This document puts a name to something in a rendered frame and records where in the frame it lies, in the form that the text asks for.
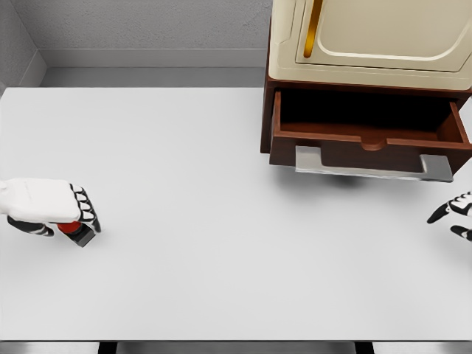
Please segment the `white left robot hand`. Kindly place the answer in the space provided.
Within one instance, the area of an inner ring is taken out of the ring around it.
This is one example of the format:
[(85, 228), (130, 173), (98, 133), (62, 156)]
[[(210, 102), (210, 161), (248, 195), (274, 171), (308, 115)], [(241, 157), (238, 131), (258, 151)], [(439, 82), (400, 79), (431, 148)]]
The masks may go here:
[(0, 180), (0, 215), (18, 230), (53, 236), (50, 224), (79, 221), (95, 234), (101, 225), (86, 191), (65, 180), (12, 178)]

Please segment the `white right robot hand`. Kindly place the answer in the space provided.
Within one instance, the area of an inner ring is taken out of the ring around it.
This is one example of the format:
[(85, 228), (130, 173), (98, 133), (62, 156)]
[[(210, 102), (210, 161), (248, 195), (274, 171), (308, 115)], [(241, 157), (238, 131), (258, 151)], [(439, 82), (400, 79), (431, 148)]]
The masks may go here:
[[(427, 219), (428, 224), (432, 224), (444, 218), (451, 213), (463, 215), (472, 218), (472, 191), (465, 192), (457, 197), (446, 201), (444, 204), (437, 207)], [(472, 243), (472, 228), (466, 228), (460, 225), (453, 225), (450, 227), (451, 232), (455, 235)]]

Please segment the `red button grey switch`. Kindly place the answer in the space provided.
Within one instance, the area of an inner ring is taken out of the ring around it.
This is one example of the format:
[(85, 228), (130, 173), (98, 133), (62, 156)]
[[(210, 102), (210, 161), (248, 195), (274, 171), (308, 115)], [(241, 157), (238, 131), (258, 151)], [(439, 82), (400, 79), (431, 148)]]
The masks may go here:
[(57, 227), (79, 247), (85, 247), (96, 235), (91, 227), (79, 221), (58, 223)]

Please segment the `cream and brown cabinet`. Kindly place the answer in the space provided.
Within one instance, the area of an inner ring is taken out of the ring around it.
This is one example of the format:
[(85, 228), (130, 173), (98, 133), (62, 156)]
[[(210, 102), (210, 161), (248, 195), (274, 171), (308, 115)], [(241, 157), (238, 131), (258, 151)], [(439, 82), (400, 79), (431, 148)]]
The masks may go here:
[[(311, 65), (296, 62), (306, 4), (311, 4), (304, 56), (310, 57), (323, 0), (274, 0), (268, 42), (260, 150), (268, 154), (274, 96), (280, 89), (361, 92), (443, 97), (452, 99), (459, 110), (472, 97), (472, 55), (455, 73), (354, 66)], [(294, 169), (301, 173), (401, 178), (450, 182), (455, 173), (444, 156), (422, 155), (424, 171), (407, 173), (347, 167), (326, 168), (317, 149), (301, 150)]]

